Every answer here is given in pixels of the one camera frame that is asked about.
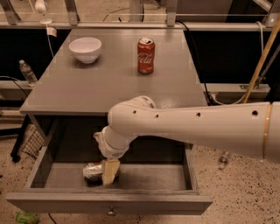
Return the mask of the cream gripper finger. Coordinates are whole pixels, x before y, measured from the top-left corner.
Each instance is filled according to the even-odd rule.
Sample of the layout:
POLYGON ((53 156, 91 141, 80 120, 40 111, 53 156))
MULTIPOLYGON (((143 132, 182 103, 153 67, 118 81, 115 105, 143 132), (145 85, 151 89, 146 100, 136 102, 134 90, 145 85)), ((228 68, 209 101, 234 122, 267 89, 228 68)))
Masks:
POLYGON ((118 159, 104 159, 101 161, 102 183, 105 186, 111 185, 119 171, 120 161, 118 159))

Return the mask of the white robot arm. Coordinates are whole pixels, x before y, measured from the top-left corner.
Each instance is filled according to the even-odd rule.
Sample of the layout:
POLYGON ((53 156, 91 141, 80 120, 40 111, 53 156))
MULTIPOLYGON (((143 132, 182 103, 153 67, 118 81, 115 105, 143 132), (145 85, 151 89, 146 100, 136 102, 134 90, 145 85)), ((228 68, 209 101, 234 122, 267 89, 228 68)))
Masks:
POLYGON ((258 102, 196 108, 157 108, 148 96, 116 104, 108 125, 94 133, 102 181, 113 183, 119 159, 142 136, 163 137, 280 162, 280 103, 258 102))

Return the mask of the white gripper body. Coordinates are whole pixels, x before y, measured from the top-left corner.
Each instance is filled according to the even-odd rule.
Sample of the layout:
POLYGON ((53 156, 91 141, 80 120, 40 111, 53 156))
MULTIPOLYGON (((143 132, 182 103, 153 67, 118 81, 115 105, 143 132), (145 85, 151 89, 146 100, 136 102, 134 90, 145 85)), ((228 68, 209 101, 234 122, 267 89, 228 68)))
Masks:
POLYGON ((98 148, 101 152, 101 154, 106 158, 106 159, 118 159, 121 158, 124 153, 127 151, 129 148, 128 146, 121 148, 121 149, 116 149, 112 146, 110 146, 106 140, 105 136, 102 132, 95 132, 94 133, 94 139, 98 143, 98 148))

